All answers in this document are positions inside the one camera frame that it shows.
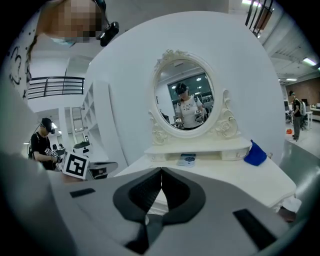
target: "white vanity table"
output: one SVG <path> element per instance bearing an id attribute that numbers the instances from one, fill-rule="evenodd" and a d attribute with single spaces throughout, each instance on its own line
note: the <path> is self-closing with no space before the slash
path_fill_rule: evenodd
<path id="1" fill-rule="evenodd" d="M 193 62 L 201 67 L 214 95 L 214 106 L 209 118 L 193 130 L 181 130 L 169 125 L 156 103 L 155 88 L 162 70 L 177 61 Z M 241 137 L 230 109 L 229 92 L 221 87 L 217 73 L 205 60 L 192 53 L 167 50 L 155 65 L 147 93 L 150 99 L 150 119 L 153 122 L 153 146 L 117 176 L 156 167 L 179 169 L 232 184 L 269 208 L 281 205 L 285 198 L 295 194 L 295 183 L 268 157 L 259 166 L 243 160 L 252 143 Z M 196 154 L 193 167 L 177 165 L 181 153 Z M 168 211 L 162 191 L 151 211 L 156 214 Z"/>

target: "white t-shirt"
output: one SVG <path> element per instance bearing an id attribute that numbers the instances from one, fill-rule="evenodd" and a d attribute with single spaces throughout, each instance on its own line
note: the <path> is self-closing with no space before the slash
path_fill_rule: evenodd
<path id="1" fill-rule="evenodd" d="M 197 98 L 195 101 L 194 96 L 191 96 L 190 99 L 186 101 L 181 101 L 181 104 L 176 105 L 176 114 L 182 113 L 183 126 L 185 128 L 193 128 L 201 125 L 201 123 L 196 121 L 195 112 L 199 110 L 202 106 L 201 101 Z"/>

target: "blue cloth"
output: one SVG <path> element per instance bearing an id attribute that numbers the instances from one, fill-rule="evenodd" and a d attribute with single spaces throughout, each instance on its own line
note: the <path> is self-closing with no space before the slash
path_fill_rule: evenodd
<path id="1" fill-rule="evenodd" d="M 251 142 L 252 148 L 244 161 L 250 165 L 259 166 L 267 159 L 267 154 L 253 140 Z"/>

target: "white wall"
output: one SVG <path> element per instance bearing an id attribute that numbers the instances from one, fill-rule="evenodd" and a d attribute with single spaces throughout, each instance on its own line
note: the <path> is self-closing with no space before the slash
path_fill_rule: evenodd
<path id="1" fill-rule="evenodd" d="M 30 73 L 33 78 L 64 77 L 68 61 L 68 57 L 33 57 L 30 63 Z"/>
<path id="2" fill-rule="evenodd" d="M 230 91 L 231 107 L 244 137 L 272 152 L 279 164 L 285 122 L 274 67 L 244 24 L 228 14 L 204 11 L 175 13 L 140 24 L 112 41 L 91 62 L 85 90 L 93 79 L 110 83 L 113 116 L 128 163 L 152 145 L 147 99 L 153 95 L 141 93 L 150 86 L 157 59 L 167 49 L 191 52 L 213 68 L 220 86 Z M 266 107 L 270 99 L 272 104 Z"/>
<path id="3" fill-rule="evenodd" d="M 84 99 L 82 94 L 47 96 L 28 99 L 28 106 L 33 112 L 58 109 L 61 107 L 80 107 Z"/>

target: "staircase railing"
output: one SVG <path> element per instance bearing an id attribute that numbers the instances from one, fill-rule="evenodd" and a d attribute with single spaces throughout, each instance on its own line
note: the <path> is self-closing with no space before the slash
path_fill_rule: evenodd
<path id="1" fill-rule="evenodd" d="M 75 76 L 35 77 L 30 81 L 28 99 L 56 95 L 83 95 L 84 81 L 83 77 Z"/>

